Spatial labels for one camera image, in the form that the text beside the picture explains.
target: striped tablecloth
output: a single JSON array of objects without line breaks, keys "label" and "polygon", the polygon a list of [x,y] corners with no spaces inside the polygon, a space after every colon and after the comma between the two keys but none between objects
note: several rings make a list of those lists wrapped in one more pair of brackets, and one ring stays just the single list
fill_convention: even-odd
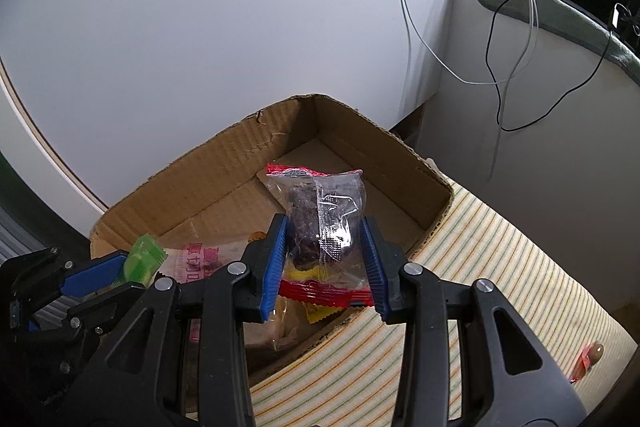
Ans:
[{"label": "striped tablecloth", "polygon": [[[606,395],[636,343],[580,284],[506,219],[455,182],[452,207],[414,258],[442,279],[493,280],[569,374],[582,347],[605,354],[575,386],[587,411]],[[450,415],[460,415],[460,353],[450,338]],[[388,425],[396,400],[404,326],[385,326],[373,309],[251,389],[259,426]]]}]

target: green snack package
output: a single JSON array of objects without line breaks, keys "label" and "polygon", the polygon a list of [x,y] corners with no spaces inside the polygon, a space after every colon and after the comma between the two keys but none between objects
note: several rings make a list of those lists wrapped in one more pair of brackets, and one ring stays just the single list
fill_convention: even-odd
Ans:
[{"label": "green snack package", "polygon": [[153,237],[148,233],[140,236],[131,247],[114,286],[134,281],[142,283],[148,288],[166,258],[167,254],[158,246]]}]

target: cardboard box flap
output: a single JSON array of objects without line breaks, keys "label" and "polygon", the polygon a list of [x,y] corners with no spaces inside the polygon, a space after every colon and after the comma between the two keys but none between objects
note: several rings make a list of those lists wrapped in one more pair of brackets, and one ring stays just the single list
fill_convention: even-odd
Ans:
[{"label": "cardboard box flap", "polygon": [[[350,171],[354,167],[346,163],[340,156],[332,152],[319,139],[310,140],[300,147],[274,161],[277,165],[305,166],[314,171],[336,173]],[[274,181],[267,177],[266,170],[258,172],[258,178],[267,187],[274,199],[283,208],[287,203],[284,195],[274,186]],[[365,215],[373,216],[378,223],[383,237],[402,247],[408,253],[421,240],[424,229],[406,212],[386,197],[363,176],[366,191]]]},{"label": "cardboard box flap", "polygon": [[290,98],[249,115],[112,206],[98,220],[92,242],[100,237],[116,248],[126,249],[142,233],[162,235],[317,132],[315,106],[310,98]]},{"label": "cardboard box flap", "polygon": [[282,209],[256,173],[307,143],[318,169],[324,161],[364,170],[370,204],[396,216],[383,232],[406,229],[403,248],[426,237],[452,198],[449,184],[391,133],[327,96],[295,96],[228,127],[110,208],[92,232],[92,257],[128,250],[144,233],[180,243],[198,223],[209,235],[263,226]]}]

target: food packet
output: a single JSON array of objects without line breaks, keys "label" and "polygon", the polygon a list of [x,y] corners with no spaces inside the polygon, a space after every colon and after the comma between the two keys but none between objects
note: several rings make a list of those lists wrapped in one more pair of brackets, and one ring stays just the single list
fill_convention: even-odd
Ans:
[{"label": "food packet", "polygon": [[327,307],[373,304],[360,250],[362,171],[325,174],[268,164],[287,201],[287,258],[280,295]]},{"label": "food packet", "polygon": [[602,356],[604,355],[604,346],[601,343],[594,342],[584,346],[580,352],[578,360],[575,362],[574,370],[569,377],[570,383],[576,383],[584,378],[588,372],[593,369]]},{"label": "food packet", "polygon": [[141,235],[131,247],[113,286],[120,286],[126,282],[139,282],[149,288],[156,271],[166,258],[166,252],[158,246],[150,234]]},{"label": "food packet", "polygon": [[[179,283],[188,283],[208,277],[220,267],[238,261],[250,241],[265,238],[263,232],[255,232],[249,238],[217,247],[205,247],[202,243],[191,243],[186,248],[168,248],[167,258],[159,272],[173,277]],[[245,346],[272,346],[276,349],[282,339],[280,329],[286,307],[274,310],[264,324],[244,324]],[[200,341],[200,320],[191,321],[189,340]]]},{"label": "food packet", "polygon": [[311,302],[303,302],[302,305],[305,308],[306,320],[308,320],[309,324],[315,324],[322,319],[342,311],[342,308],[320,306]]}]

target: white wall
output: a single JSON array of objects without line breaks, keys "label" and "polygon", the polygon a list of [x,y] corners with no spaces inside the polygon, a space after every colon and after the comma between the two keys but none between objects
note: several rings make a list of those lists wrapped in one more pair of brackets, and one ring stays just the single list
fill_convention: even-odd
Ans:
[{"label": "white wall", "polygon": [[[449,0],[408,2],[437,49]],[[405,78],[399,0],[0,0],[0,14],[22,103],[106,204],[290,95],[325,92],[390,127],[440,79],[415,38]]]},{"label": "white wall", "polygon": [[[492,13],[453,0],[446,63],[491,82],[484,48]],[[490,62],[513,67],[527,25],[498,15]],[[540,30],[534,60],[511,83],[506,126],[537,118],[593,71],[598,56]],[[540,123],[502,137],[494,178],[495,89],[444,73],[426,104],[418,152],[434,158],[519,227],[609,311],[638,296],[640,280],[640,87],[604,61],[593,80]]]}]

